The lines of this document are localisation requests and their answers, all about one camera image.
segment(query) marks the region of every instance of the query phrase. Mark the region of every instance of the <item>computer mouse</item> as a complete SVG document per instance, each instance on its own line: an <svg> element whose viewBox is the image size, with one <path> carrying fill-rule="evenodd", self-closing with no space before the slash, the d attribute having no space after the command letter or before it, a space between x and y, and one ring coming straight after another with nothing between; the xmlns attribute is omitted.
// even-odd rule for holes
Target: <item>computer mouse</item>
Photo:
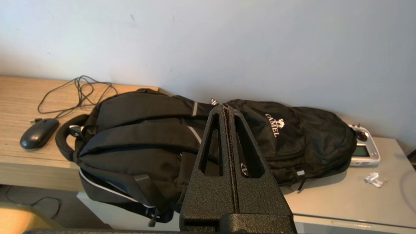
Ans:
<svg viewBox="0 0 416 234"><path fill-rule="evenodd" d="M58 128L56 119L41 119L32 125L20 139L20 146L25 149L34 149L44 146Z"/></svg>

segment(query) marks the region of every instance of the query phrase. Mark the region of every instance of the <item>floor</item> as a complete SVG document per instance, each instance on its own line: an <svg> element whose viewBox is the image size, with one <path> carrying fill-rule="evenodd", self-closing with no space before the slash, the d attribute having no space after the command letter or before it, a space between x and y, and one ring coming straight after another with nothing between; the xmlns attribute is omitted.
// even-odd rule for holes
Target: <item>floor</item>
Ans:
<svg viewBox="0 0 416 234"><path fill-rule="evenodd" d="M10 186L8 185L0 187L0 202L9 202L5 195L9 187ZM77 192L20 186L13 186L8 192L8 197L20 204L33 203L42 197L55 197L61 199L62 205L54 220L63 227L94 229L111 228L97 218L97 216L80 202L76 196ZM44 199L33 207L47 217L51 217L58 208L58 202L53 199Z"/></svg>

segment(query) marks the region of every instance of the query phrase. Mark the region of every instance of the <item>black fabric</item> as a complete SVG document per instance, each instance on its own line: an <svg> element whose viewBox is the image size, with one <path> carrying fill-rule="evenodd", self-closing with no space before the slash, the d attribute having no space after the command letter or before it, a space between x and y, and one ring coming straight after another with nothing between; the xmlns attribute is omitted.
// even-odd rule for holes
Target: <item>black fabric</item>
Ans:
<svg viewBox="0 0 416 234"><path fill-rule="evenodd" d="M349 166L356 135L335 114L276 102L231 100L227 105L242 112L279 185L337 174ZM148 218L161 212L156 221L166 222L172 210L180 212L214 107L140 89L107 98L90 115L70 120L56 142L80 167L92 200ZM84 126L75 149L66 143L73 124ZM204 171L208 176L219 176L216 135ZM241 161L244 170L250 168Z"/></svg>
<svg viewBox="0 0 416 234"><path fill-rule="evenodd" d="M180 211L212 108L140 89L107 98L90 115L74 118L60 129L56 141L66 144L68 127L77 120L84 126L85 141L77 137L75 150L65 144L58 147L88 177L82 180L88 196L123 208L138 203L128 210L146 217L149 209L143 205L155 206L155 213L168 217L172 210ZM215 174L216 156L210 158L209 172Z"/></svg>
<svg viewBox="0 0 416 234"><path fill-rule="evenodd" d="M351 162L356 133L334 113L276 102L227 104L244 115L279 185L338 174Z"/></svg>

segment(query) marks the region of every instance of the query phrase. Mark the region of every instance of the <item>gray table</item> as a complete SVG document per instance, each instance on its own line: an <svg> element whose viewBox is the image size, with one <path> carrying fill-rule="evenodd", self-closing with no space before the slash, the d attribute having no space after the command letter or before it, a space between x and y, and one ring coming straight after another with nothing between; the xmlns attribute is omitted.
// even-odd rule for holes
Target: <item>gray table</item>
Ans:
<svg viewBox="0 0 416 234"><path fill-rule="evenodd" d="M350 167L344 173L282 187L295 221L382 232L416 233L416 171L395 139L374 138L379 165ZM387 183L377 188L364 178L378 172Z"/></svg>

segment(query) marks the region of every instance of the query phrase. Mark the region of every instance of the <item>wood grain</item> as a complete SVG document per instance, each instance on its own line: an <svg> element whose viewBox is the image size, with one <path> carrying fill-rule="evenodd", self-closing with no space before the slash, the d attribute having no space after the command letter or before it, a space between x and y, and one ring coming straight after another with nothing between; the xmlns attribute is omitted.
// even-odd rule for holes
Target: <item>wood grain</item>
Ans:
<svg viewBox="0 0 416 234"><path fill-rule="evenodd" d="M42 115L37 112L37 106L44 95L66 81L45 80L21 77L0 77L0 184L42 187L50 189L65 189L79 191L82 187L78 179L78 166L67 161L55 144L55 134L49 142L40 149L25 150L20 147L22 134L31 126L34 118L54 118L57 113ZM135 91L139 88L158 90L157 87L114 85L119 93ZM94 85L95 92L92 100L96 102L106 86ZM104 97L110 97L115 92L110 90ZM45 100L42 111L53 111L69 108L78 102L77 90L73 83L51 93ZM77 109L70 115L59 119L63 124L69 119L89 114L92 106ZM68 143L73 146L73 137Z"/></svg>

